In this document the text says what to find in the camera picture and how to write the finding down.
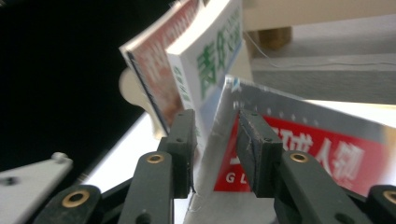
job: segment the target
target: book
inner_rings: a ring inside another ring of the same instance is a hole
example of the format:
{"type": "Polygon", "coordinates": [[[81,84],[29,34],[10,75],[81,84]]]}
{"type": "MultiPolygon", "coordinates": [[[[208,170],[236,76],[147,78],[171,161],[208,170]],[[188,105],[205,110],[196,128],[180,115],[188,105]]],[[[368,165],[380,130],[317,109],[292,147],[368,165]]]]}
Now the book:
{"type": "Polygon", "coordinates": [[[274,223],[276,219],[274,200],[258,199],[250,192],[236,156],[237,116],[242,108],[262,115],[285,150],[313,155],[338,185],[363,196],[372,185],[396,185],[394,127],[227,76],[186,222],[274,223]],[[220,207],[221,212],[213,213],[220,207]]]}
{"type": "Polygon", "coordinates": [[[201,0],[176,1],[158,20],[120,47],[168,133],[175,114],[183,109],[165,49],[191,25],[203,7],[201,0]]]}
{"type": "Polygon", "coordinates": [[[195,110],[199,151],[205,145],[221,86],[241,49],[242,2],[209,1],[186,32],[166,49],[185,109],[195,110]]]}

